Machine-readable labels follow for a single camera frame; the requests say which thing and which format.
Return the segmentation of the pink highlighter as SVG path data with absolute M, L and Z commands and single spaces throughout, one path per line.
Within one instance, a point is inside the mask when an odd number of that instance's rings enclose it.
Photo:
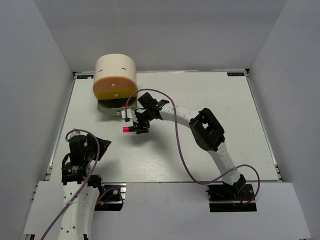
M 130 132 L 135 132 L 136 128 L 134 126 L 124 126 L 122 128 L 123 133 L 130 133 Z

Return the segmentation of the grey bottom drawer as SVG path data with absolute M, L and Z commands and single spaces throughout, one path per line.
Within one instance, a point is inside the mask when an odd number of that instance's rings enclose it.
M 119 107 L 113 106 L 114 100 L 118 100 L 120 102 Z M 103 113 L 108 116 L 121 116 L 122 111 L 125 109 L 125 107 L 123 107 L 123 105 L 127 104 L 127 100 L 128 100 L 128 98 L 98 100 L 97 101 L 97 110 L 100 113 Z

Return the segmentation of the yellow drawer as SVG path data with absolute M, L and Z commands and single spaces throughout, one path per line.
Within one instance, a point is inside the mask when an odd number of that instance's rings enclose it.
M 97 100 L 112 100 L 112 99 L 125 99 L 129 98 L 137 88 L 119 88 L 119 89 L 105 89 L 105 90 L 94 90 L 93 93 Z

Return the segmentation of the pink top drawer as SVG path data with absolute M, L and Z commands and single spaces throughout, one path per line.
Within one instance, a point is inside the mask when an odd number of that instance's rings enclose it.
M 110 91 L 111 89 L 137 89 L 135 81 L 124 76 L 106 76 L 96 80 L 93 91 Z

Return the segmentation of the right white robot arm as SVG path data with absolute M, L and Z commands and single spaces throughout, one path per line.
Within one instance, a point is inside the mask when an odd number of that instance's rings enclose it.
M 222 175 L 222 183 L 226 188 L 226 195 L 236 200 L 244 193 L 246 179 L 236 168 L 225 142 L 225 130 L 208 108 L 200 111 L 178 107 L 171 100 L 160 101 L 153 98 L 148 92 L 138 98 L 142 106 L 137 110 L 125 110 L 122 115 L 126 121 L 132 120 L 133 126 L 123 128 L 123 131 L 144 134 L 149 132 L 152 120 L 170 121 L 190 129 L 196 144 L 208 152 Z

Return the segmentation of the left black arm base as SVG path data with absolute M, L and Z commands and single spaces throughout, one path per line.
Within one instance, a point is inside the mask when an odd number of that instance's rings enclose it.
M 103 195 L 94 210 L 96 212 L 119 212 L 126 199 L 126 183 L 104 183 Z

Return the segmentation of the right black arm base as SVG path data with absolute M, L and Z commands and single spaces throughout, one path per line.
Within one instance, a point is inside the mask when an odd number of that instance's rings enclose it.
M 209 210 L 211 213 L 239 213 L 256 212 L 257 206 L 254 189 L 251 184 L 246 184 L 238 193 L 234 194 L 223 184 L 207 185 Z

